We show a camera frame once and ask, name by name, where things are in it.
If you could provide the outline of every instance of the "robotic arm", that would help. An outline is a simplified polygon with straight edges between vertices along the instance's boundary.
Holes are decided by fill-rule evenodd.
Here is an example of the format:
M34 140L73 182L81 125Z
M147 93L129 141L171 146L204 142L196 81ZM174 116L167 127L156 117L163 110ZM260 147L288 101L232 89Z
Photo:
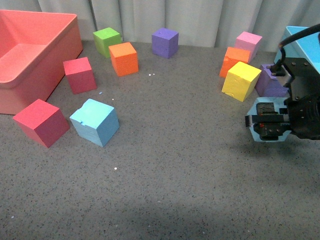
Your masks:
M284 46L320 32L320 24L300 31L279 44L281 59L270 67L273 76L287 77L289 97L259 97L245 116L255 141L280 142L289 134L320 140L320 74L304 58L286 58Z

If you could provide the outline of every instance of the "pink container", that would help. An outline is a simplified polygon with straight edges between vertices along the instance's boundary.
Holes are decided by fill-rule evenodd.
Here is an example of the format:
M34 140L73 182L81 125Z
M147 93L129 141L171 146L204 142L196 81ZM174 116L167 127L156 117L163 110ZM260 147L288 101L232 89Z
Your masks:
M0 10L0 114L46 101L81 53L77 15Z

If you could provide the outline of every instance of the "foam cube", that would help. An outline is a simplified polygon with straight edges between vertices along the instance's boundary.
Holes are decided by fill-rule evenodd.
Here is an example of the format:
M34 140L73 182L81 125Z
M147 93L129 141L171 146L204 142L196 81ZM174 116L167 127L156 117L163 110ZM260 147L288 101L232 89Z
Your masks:
M96 50L107 59L110 58L109 46L121 43L120 33L111 27L95 31L93 39Z
M119 128L114 107L88 99L70 120L80 137L104 147Z
M122 77L139 71L138 54L130 42L109 46L112 66Z
M246 32L241 33L235 40L234 47L250 51L249 62L256 56L260 47L262 36Z
M278 97L284 98L288 92L288 88L281 85L276 76L272 76L268 66L272 64L262 64L260 67L261 74L255 85L255 90L260 97Z
M228 71L238 62L243 62L247 64L250 58L250 51L228 47L226 53L224 55L222 67L220 70L220 77L225 78L227 76Z
M152 53L169 59L178 51L179 33L167 28L160 28L151 36Z
M97 89L94 73L87 57L64 61L63 66L73 94Z
M41 99L17 113L13 120L29 138L47 148L70 128L61 110Z
M243 102L253 91L261 70L238 62L227 73L222 92Z

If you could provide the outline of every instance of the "red cube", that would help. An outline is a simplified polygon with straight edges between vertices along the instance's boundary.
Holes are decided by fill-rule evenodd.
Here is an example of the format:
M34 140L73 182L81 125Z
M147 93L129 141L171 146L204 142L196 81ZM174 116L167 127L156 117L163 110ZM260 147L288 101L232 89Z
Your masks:
M13 120L29 138L47 148L70 128L61 110L41 99L31 103Z
M87 57L64 61L63 66L73 94L97 89L94 73Z

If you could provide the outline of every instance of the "light blue box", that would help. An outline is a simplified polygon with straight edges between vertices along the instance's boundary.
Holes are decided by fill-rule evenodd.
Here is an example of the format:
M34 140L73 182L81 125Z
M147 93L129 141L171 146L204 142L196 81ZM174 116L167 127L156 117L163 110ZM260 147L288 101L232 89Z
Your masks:
M104 147L119 128L116 109L88 99L70 120L80 137Z
M285 28L282 40L296 34L304 29L305 26L287 26ZM288 58L304 58L320 73L320 46L318 32L301 38L297 41L284 46L285 55ZM280 51L277 52L274 62L276 63L281 57Z

